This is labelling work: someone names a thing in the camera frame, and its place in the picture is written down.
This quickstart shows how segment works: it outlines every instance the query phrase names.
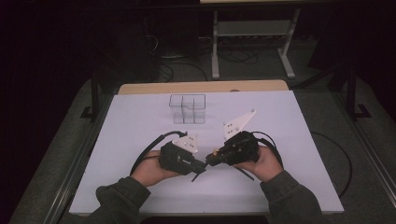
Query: sweatshirt cuff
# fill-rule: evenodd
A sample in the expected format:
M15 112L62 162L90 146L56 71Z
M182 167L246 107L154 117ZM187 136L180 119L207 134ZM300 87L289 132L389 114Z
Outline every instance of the sweatshirt cuff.
M282 171L268 182L261 182L260 186L270 202L285 196L292 189L298 187L299 183L287 171Z
M150 191L130 176L122 178L113 188L137 207L141 207L150 195Z

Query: hand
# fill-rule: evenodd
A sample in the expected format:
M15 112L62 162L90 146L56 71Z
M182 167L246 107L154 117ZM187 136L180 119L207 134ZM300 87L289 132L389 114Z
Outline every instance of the hand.
M269 181L283 171L274 153L268 147L259 146L258 153L260 157L257 162L244 161L236 164L235 167L251 172L262 182Z
M134 173L131 174L131 177L139 181L143 186L149 187L165 180L166 178L177 176L178 173L161 168L160 163L158 162L160 154L161 152L158 150L150 151L146 155L146 158L153 158L142 160L134 170Z

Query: transparent box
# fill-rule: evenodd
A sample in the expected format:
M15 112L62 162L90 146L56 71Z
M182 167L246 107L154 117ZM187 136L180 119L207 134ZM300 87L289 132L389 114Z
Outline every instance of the transparent box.
M169 107L176 124L204 124L206 98L204 94L173 94Z

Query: white paper sheet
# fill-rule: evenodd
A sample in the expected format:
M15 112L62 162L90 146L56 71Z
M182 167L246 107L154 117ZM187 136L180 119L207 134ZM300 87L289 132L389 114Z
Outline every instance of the white paper sheet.
M95 190L127 176L138 155L159 135L171 131L198 134L205 161L224 145L223 123L257 110L245 131L272 136L285 169L317 196L324 212L344 211L327 174L292 91L206 92L205 124L174 124L171 94L117 95L80 182L70 212L89 214L99 207ZM156 149L177 138L165 138ZM251 181L226 164L207 167L191 183L194 173L164 180L148 188L151 195L141 213L260 213L268 211L260 181Z

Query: person's left hand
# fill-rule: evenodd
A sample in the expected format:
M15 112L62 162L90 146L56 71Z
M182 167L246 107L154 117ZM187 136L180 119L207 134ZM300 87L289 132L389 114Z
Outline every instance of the person's left hand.
M131 174L131 178L139 181L143 186L149 187L166 178L178 176L178 173L161 168L158 162L160 154L161 152L159 150L150 151L146 155L147 159L142 160L134 170L134 173Z

